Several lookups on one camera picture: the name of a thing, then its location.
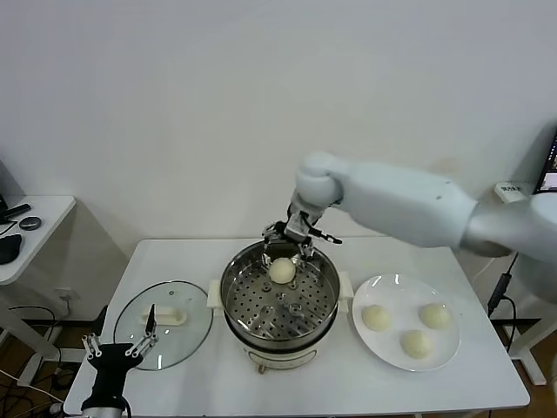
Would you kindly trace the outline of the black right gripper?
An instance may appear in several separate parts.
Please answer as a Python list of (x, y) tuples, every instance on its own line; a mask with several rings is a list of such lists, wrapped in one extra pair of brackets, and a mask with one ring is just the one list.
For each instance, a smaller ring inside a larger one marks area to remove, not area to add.
[(262, 260), (265, 266), (270, 266), (278, 257), (294, 257), (309, 261), (313, 259), (315, 248), (307, 238), (291, 237), (284, 232), (283, 226), (270, 224), (262, 232), (263, 250)]

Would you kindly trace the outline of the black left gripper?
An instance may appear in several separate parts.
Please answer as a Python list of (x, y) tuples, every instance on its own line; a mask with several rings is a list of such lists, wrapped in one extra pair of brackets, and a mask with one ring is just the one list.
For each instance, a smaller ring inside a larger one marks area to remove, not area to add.
[(105, 305), (93, 321), (91, 331), (82, 342), (87, 360), (97, 375), (88, 398), (89, 408), (124, 408), (124, 385), (127, 373), (137, 367), (158, 342), (156, 335), (156, 305), (152, 304), (142, 337), (131, 343), (99, 344), (108, 306)]

